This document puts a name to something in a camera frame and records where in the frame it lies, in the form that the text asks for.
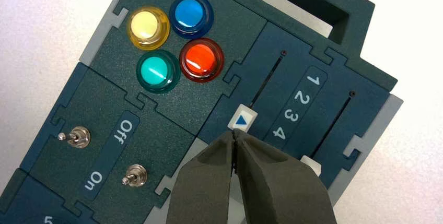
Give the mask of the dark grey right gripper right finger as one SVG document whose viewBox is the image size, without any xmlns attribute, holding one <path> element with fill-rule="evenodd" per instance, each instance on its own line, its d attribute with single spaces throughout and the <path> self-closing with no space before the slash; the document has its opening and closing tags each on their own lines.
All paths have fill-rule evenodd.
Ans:
<svg viewBox="0 0 443 224">
<path fill-rule="evenodd" d="M 336 223 L 327 189 L 307 164 L 234 130 L 247 223 Z"/>
</svg>

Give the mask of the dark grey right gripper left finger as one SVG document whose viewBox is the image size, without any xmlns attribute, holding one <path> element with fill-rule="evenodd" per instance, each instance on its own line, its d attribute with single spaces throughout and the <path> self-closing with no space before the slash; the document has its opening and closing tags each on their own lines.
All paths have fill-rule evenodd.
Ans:
<svg viewBox="0 0 443 224">
<path fill-rule="evenodd" d="M 181 168 L 167 223 L 227 223 L 234 142 L 226 131 Z"/>
</svg>

